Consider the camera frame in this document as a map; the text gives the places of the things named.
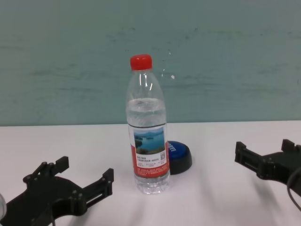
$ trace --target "table surface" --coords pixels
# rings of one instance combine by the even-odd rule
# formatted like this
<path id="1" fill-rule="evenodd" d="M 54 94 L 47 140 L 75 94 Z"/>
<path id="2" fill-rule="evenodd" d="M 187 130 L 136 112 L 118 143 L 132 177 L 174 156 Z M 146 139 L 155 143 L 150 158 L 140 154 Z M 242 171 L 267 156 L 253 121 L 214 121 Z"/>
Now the table surface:
<path id="1" fill-rule="evenodd" d="M 66 155 L 70 168 L 59 176 L 84 187 L 114 168 L 115 182 L 112 196 L 57 226 L 297 226 L 301 213 L 286 187 L 258 179 L 234 157 L 237 141 L 259 154 L 280 151 L 284 138 L 301 144 L 300 128 L 301 121 L 168 124 L 168 139 L 190 148 L 193 165 L 171 176 L 168 191 L 144 195 L 134 185 L 127 125 L 2 127 L 0 192 L 11 200 L 25 175 Z"/>

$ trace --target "black bracket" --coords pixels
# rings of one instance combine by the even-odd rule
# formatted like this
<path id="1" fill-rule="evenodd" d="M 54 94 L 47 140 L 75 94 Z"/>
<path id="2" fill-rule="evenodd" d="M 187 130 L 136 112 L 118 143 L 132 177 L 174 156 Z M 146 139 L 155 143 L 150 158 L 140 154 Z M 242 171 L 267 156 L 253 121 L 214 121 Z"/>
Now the black bracket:
<path id="1" fill-rule="evenodd" d="M 89 207 L 112 194 L 113 169 L 108 169 L 96 182 L 81 188 L 70 180 L 57 177 L 69 168 L 68 157 L 55 164 L 43 162 L 24 177 L 27 189 L 7 204 L 4 226 L 55 226 L 55 219 L 83 215 Z"/>
<path id="2" fill-rule="evenodd" d="M 301 146 L 284 139 L 281 150 L 283 152 L 261 156 L 237 142 L 235 162 L 254 171 L 260 179 L 275 180 L 286 185 L 291 174 L 301 167 Z M 301 196 L 301 175 L 295 177 L 291 189 Z"/>

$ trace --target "barcode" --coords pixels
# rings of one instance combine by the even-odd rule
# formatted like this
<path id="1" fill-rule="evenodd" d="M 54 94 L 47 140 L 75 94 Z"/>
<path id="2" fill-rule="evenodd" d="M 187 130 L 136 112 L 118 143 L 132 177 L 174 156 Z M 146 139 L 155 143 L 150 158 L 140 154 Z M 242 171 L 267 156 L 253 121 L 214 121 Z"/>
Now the barcode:
<path id="1" fill-rule="evenodd" d="M 160 155 L 161 155 L 161 160 L 164 160 L 165 157 L 166 157 L 166 156 L 165 156 L 165 155 L 166 155 L 165 152 L 162 152 Z"/>

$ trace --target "plastic bottle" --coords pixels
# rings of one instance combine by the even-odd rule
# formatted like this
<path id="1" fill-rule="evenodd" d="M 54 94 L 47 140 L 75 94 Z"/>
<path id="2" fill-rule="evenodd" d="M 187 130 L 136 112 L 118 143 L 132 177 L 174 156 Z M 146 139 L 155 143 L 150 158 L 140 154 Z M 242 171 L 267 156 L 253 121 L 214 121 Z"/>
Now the plastic bottle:
<path id="1" fill-rule="evenodd" d="M 136 55 L 130 62 L 126 112 L 135 182 L 143 193 L 156 194 L 168 187 L 170 176 L 164 97 L 151 56 Z"/>
<path id="2" fill-rule="evenodd" d="M 4 218 L 5 214 L 6 214 L 6 203 L 3 196 L 0 194 L 0 220 Z"/>

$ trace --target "red and white label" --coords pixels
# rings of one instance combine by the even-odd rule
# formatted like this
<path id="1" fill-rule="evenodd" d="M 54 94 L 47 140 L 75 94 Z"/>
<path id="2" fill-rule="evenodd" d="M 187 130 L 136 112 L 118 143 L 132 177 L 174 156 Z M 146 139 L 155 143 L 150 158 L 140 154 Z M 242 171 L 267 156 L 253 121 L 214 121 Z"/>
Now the red and white label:
<path id="1" fill-rule="evenodd" d="M 129 126 L 133 166 L 136 175 L 156 178 L 169 170 L 166 125 L 151 128 Z"/>

